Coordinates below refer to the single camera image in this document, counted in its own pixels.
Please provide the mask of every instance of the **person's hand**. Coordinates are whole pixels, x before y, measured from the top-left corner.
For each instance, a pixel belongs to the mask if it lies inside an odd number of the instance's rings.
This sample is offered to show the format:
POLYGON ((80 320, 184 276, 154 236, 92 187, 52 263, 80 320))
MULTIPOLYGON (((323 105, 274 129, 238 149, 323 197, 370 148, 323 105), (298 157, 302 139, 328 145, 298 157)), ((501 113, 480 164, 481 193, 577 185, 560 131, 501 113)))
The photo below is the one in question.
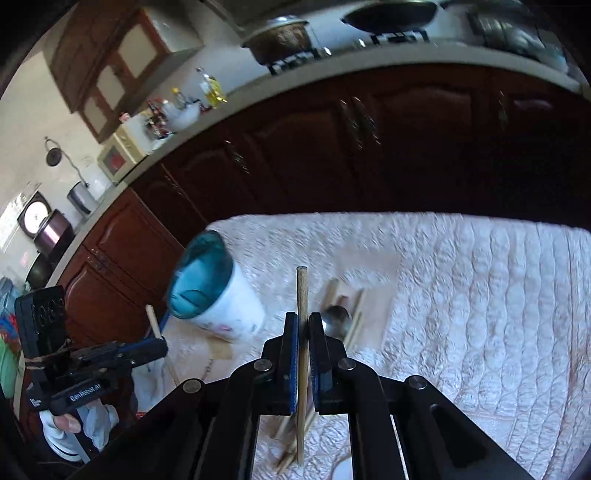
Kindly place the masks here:
POLYGON ((56 424, 57 428, 67 433, 80 433, 82 431, 80 422, 69 413, 60 415, 58 417, 54 416, 53 422, 56 424))

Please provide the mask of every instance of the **wooden stick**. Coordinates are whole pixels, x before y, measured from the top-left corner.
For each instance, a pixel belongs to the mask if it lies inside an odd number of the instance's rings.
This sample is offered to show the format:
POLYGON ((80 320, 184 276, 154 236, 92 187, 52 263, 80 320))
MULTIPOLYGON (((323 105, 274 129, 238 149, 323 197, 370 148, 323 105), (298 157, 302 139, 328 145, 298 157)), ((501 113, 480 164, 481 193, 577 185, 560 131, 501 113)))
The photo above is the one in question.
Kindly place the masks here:
MULTIPOLYGON (((336 304, 336 300, 337 300, 337 292, 339 290, 339 285, 340 285, 340 280, 338 278, 332 278, 329 281, 329 284, 326 287, 326 294, 324 295, 324 300, 322 301, 322 306, 320 308, 320 311, 324 311, 326 310, 328 307, 330 307, 331 305, 335 305, 336 304)), ((283 417, 281 419, 281 423, 279 424, 279 427, 277 428, 277 431, 275 432, 275 434, 273 435, 272 438, 281 438, 283 436, 283 434, 285 433, 285 431, 287 430, 287 427, 290 424, 290 420, 295 418, 296 414, 292 414, 289 417, 283 417)))
POLYGON ((351 328, 349 329, 349 331, 347 332, 347 335, 345 336, 345 339, 343 340, 343 344, 344 344, 346 350, 355 344, 355 340, 357 339, 359 330, 361 329, 361 323, 362 323, 361 322, 361 317, 362 317, 361 308, 362 308, 363 302, 365 301, 365 296, 366 296, 365 289, 362 289, 361 292, 359 293, 359 297, 357 299, 357 304, 355 305, 355 311, 353 312, 353 316, 352 316, 353 322, 351 323, 351 328))
MULTIPOLYGON (((308 430, 310 430, 310 427, 312 426, 312 424, 314 423, 314 421, 318 417, 319 417, 318 412, 316 412, 314 410, 314 407, 312 407, 312 409, 308 412, 308 415, 306 415, 306 425, 304 428, 304 434, 308 433, 308 430)), ((279 466, 277 467, 277 469, 278 469, 277 475, 283 474, 287 470, 287 468, 291 465, 291 463, 294 461, 294 459, 296 458, 296 454, 294 452, 296 447, 297 447, 297 439, 294 438, 291 441, 291 443, 288 445, 288 447, 285 449, 283 457, 281 457, 281 461, 279 462, 279 466)))
POLYGON ((306 409, 308 404, 308 340, 306 322, 308 321, 308 269, 297 267, 297 314, 300 319, 300 348, 298 352, 297 405, 295 408, 296 454, 299 464, 304 462, 304 435, 306 429, 306 409))
POLYGON ((295 415, 291 415, 291 416, 287 416, 287 417, 283 417, 281 419, 281 423, 279 424, 279 428, 277 429, 277 431, 273 434, 274 439, 278 439, 281 438, 281 436, 285 433, 285 431, 287 430, 287 426, 290 424, 290 420, 292 417, 294 417, 295 415))
MULTIPOLYGON (((146 313, 148 314, 148 320, 150 321, 150 326, 152 327, 154 336, 156 338, 162 338, 162 333, 160 332, 160 327, 158 326, 158 320, 156 319, 154 307, 152 307, 152 305, 146 305, 146 313)), ((166 365, 166 368, 168 368, 170 376, 173 378, 174 385, 178 387, 181 384, 181 381, 178 378, 177 371, 174 369, 174 365, 168 355, 164 357, 164 364, 166 365)))
MULTIPOLYGON (((345 340, 343 341, 345 349, 348 349, 355 344, 355 340, 358 337, 359 331, 361 330, 361 326, 363 323, 363 313, 362 313, 361 308, 363 306, 363 302, 365 301, 365 295, 366 295, 365 290, 361 290, 361 292, 359 293, 357 304, 355 305, 355 311, 353 312, 353 316, 352 316, 353 322, 351 324, 351 328, 347 332, 347 336, 345 337, 345 340)), ((312 407, 312 410, 308 413, 308 416, 306 417, 304 436, 306 435, 306 433, 308 433, 308 430, 310 430, 310 427, 316 421, 316 418, 318 418, 318 416, 319 416, 318 413, 315 412, 314 407, 312 407)), ((279 462, 279 466, 277 467, 278 468, 277 475, 283 474, 287 470, 287 468, 291 465, 291 463, 294 461, 294 458, 296 457, 294 454, 294 449, 296 448, 296 446, 297 446, 297 439, 294 438, 291 441, 291 443, 287 446, 287 448, 285 449, 283 457, 281 457, 281 461, 279 462)))

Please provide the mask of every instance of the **cooking oil bottle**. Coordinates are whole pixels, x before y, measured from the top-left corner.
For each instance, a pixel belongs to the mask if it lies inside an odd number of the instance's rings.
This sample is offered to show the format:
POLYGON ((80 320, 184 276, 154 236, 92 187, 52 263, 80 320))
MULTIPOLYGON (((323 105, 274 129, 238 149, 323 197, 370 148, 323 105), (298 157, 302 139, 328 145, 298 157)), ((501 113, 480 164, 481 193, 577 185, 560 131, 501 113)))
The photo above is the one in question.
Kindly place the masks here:
POLYGON ((201 89, 205 94, 205 98, 209 102, 209 104, 217 108, 221 103, 227 103, 228 100, 226 96, 222 92, 222 87, 220 86, 219 82, 214 78, 210 77, 205 71, 199 67, 196 69, 199 75, 202 77, 202 81, 200 82, 201 89))

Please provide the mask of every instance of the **cabinet door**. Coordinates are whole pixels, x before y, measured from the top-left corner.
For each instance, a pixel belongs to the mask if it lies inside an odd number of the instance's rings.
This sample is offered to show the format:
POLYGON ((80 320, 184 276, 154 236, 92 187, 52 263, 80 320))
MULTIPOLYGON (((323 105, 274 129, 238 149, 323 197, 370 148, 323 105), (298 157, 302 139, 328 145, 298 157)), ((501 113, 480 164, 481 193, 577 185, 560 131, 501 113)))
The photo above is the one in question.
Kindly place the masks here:
POLYGON ((145 299, 84 247, 70 260, 59 285, 65 290, 66 330, 76 346, 136 342, 147 332, 145 299))
POLYGON ((578 135, 583 98, 523 73, 491 69, 495 131, 502 135, 578 135))
POLYGON ((368 143, 386 174, 392 210, 462 212, 488 118, 485 69, 390 67, 346 78, 368 143))
POLYGON ((77 3, 51 58, 50 70, 72 112, 84 108, 106 52, 114 47, 138 4, 135 0, 77 3))
POLYGON ((107 63, 96 79, 96 87, 111 111, 117 111, 117 106, 125 96, 125 86, 115 74, 113 65, 107 63))
POLYGON ((131 187, 182 246, 186 247, 206 227, 207 222, 161 163, 131 187))
POLYGON ((493 194, 503 215, 568 223, 577 201, 573 186, 588 164, 585 123, 589 104, 556 85, 506 70, 492 70, 493 194))
POLYGON ((137 22, 125 34, 116 51, 134 79, 146 74, 167 53, 158 33, 143 12, 138 15, 137 22))
POLYGON ((127 189, 105 212, 84 246, 129 288, 161 306, 183 247, 127 189))
POLYGON ((363 209, 339 79, 317 82, 252 106, 232 117, 228 129, 255 190, 267 193, 271 213, 363 209))
POLYGON ((244 181, 242 167, 249 167, 243 160, 236 160, 231 149, 223 131, 214 127, 188 140, 163 160, 172 179, 208 223, 264 213, 244 181))
POLYGON ((95 137, 108 126, 111 114, 102 95, 96 88, 91 89, 80 111, 80 117, 95 137))

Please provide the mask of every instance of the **frying pan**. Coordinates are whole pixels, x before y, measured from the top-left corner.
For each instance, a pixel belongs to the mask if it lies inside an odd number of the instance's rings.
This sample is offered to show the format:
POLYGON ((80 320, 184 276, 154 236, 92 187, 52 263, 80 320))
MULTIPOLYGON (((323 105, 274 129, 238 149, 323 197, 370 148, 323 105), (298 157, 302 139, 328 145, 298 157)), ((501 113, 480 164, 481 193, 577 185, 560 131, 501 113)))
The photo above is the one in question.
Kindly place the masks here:
POLYGON ((382 35, 424 28, 436 13, 437 4, 427 0, 390 0, 364 5, 346 14, 341 22, 382 35))

